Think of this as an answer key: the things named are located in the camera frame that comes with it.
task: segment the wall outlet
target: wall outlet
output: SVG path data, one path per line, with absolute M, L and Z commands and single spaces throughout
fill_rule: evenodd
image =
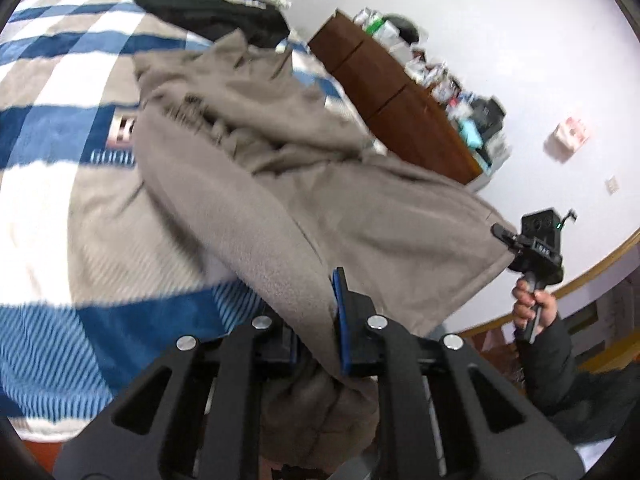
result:
M 610 195 L 613 195 L 617 190 L 620 189 L 620 185 L 618 184 L 618 180 L 616 176 L 612 176 L 604 181 L 604 185 L 607 186 L 607 191 Z

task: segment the brown garment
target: brown garment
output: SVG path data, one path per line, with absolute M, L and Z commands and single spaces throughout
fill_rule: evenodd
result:
M 442 176 L 381 156 L 293 76 L 290 52 L 240 32 L 203 53 L 136 56 L 145 185 L 289 323 L 310 351 L 263 392 L 262 453 L 331 469 L 378 421 L 370 380 L 341 376 L 331 272 L 426 334 L 511 261 L 491 206 Z

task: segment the person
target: person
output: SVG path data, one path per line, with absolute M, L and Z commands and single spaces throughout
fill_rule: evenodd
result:
M 524 280 L 513 296 L 518 328 L 535 317 L 536 302 L 542 306 L 534 343 L 516 341 L 529 400 L 574 446 L 616 436 L 640 399 L 640 363 L 600 374 L 578 370 L 556 298 L 530 291 Z

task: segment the device handle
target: device handle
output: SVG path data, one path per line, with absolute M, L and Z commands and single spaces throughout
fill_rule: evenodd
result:
M 522 275 L 522 279 L 529 284 L 529 291 L 531 293 L 533 293 L 535 290 L 544 290 L 546 287 L 546 283 L 542 280 L 537 279 L 535 273 L 532 271 L 525 272 Z M 516 330 L 516 339 L 519 341 L 526 341 L 530 345 L 533 345 L 534 341 L 536 340 L 536 327 L 540 323 L 542 305 L 536 302 L 536 304 L 531 308 L 536 313 L 536 317 L 527 321 L 527 325 L 526 327 L 524 327 L 524 330 Z

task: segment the bed sheet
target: bed sheet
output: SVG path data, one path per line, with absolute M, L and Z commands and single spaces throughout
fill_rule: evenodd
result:
M 300 81 L 359 120 L 290 44 Z M 208 46 L 132 0 L 22 0 L 0 34 L 0 415 L 23 438 L 73 437 L 181 335 L 261 307 L 192 240 L 162 236 L 131 151 L 132 56 Z

